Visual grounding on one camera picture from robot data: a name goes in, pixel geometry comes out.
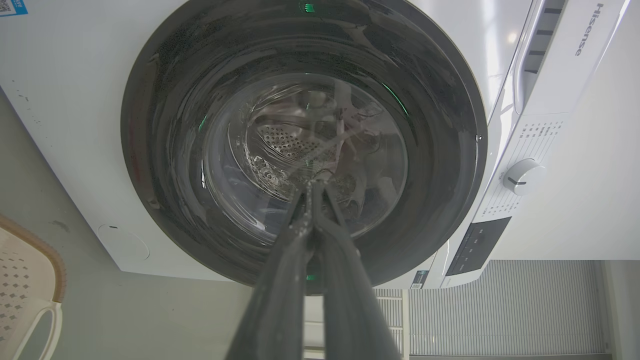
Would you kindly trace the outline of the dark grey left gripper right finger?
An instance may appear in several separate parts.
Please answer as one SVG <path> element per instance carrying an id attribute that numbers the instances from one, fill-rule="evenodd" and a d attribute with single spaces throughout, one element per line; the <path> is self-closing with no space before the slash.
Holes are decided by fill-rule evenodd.
<path id="1" fill-rule="evenodd" d="M 333 190 L 311 183 L 312 236 L 323 284 L 326 360 L 401 360 Z"/>

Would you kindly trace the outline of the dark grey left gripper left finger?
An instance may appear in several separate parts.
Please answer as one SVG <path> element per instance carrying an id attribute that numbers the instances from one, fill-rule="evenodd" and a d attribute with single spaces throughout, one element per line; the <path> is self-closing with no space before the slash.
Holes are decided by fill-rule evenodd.
<path id="1" fill-rule="evenodd" d="M 293 196 L 225 360 L 303 360 L 312 187 Z"/>

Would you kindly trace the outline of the cream plastic laundry basket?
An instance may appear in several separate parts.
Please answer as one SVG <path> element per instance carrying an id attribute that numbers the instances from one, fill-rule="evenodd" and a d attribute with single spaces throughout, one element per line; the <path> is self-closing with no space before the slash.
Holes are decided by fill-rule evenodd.
<path id="1" fill-rule="evenodd" d="M 66 265 L 50 244 L 0 214 L 0 360 L 19 360 L 41 318 L 50 314 L 38 360 L 50 360 L 62 333 Z"/>

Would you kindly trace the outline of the black washing machine control panel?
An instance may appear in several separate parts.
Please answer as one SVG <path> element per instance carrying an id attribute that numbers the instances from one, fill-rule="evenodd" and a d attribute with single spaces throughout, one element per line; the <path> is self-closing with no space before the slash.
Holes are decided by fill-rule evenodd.
<path id="1" fill-rule="evenodd" d="M 510 217 L 471 223 L 453 257 L 446 276 L 478 271 L 489 259 L 500 236 L 505 231 Z"/>

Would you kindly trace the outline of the white slatted cabinet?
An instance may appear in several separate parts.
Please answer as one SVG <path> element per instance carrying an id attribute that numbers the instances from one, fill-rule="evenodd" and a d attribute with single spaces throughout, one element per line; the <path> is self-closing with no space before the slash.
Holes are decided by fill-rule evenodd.
<path id="1" fill-rule="evenodd" d="M 382 289 L 398 349 L 411 359 L 610 356 L 595 260 L 492 260 L 444 289 Z"/>

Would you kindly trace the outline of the round dark washing machine door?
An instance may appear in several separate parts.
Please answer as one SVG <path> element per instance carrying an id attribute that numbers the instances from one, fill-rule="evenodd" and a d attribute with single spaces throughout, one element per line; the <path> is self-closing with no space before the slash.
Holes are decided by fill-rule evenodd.
<path id="1" fill-rule="evenodd" d="M 377 286 L 446 243 L 487 160 L 470 66 L 409 0 L 188 0 L 139 53 L 120 130 L 153 221 L 250 287 L 308 182 Z"/>

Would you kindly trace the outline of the white washing machine dial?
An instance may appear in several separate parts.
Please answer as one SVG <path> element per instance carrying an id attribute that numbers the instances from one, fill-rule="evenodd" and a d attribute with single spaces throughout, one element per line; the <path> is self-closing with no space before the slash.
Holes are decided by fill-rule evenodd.
<path id="1" fill-rule="evenodd" d="M 522 159 L 510 167 L 502 184 L 508 191 L 521 197 L 533 193 L 546 177 L 547 168 L 533 158 Z"/>

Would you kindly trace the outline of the white Hisense washing machine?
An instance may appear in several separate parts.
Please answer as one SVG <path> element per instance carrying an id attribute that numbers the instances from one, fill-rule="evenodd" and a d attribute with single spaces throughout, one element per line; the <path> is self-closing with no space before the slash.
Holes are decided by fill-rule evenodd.
<path id="1" fill-rule="evenodd" d="M 155 30 L 187 1 L 23 0 L 28 14 L 0 17 L 0 88 L 119 269 L 231 281 L 194 260 L 155 223 L 131 182 L 122 150 L 122 101 L 132 68 Z M 556 223 L 567 219 L 584 229 L 544 230 L 534 224 L 542 218 L 535 214 L 542 207 L 534 199 L 561 189 L 553 180 L 567 182 L 574 175 L 566 187 L 585 191 L 604 175 L 612 140 L 596 142 L 595 159 L 579 161 L 564 175 L 559 162 L 569 146 L 580 144 L 569 132 L 578 127 L 578 104 L 598 67 L 573 111 L 519 115 L 514 63 L 535 0 L 409 2 L 445 32 L 470 67 L 487 121 L 487 157 L 477 195 L 457 230 L 412 271 L 376 287 L 409 289 L 417 271 L 429 271 L 423 289 L 461 286 L 478 280 L 497 260 L 640 260 L 640 235 L 631 235 L 632 217 L 622 215 L 630 205 L 620 200 L 611 205 L 611 215 L 597 210 L 602 200 L 565 200 L 551 210 Z M 547 171 L 535 191 L 517 196 L 503 186 L 503 178 L 526 158 Z M 472 223 L 508 217 L 481 269 L 446 276 Z"/>

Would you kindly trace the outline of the white detergent drawer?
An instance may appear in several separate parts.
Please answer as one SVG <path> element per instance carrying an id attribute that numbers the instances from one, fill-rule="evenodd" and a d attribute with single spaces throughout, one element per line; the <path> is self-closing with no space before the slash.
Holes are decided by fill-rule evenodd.
<path id="1" fill-rule="evenodd" d="M 534 0 L 514 59 L 515 112 L 572 112 L 630 1 Z"/>

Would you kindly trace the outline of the blue QR code sticker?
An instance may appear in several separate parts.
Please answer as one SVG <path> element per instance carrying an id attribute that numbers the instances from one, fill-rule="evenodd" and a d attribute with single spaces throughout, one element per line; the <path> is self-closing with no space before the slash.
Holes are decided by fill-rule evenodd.
<path id="1" fill-rule="evenodd" d="M 25 0 L 0 0 L 0 18 L 29 14 Z"/>

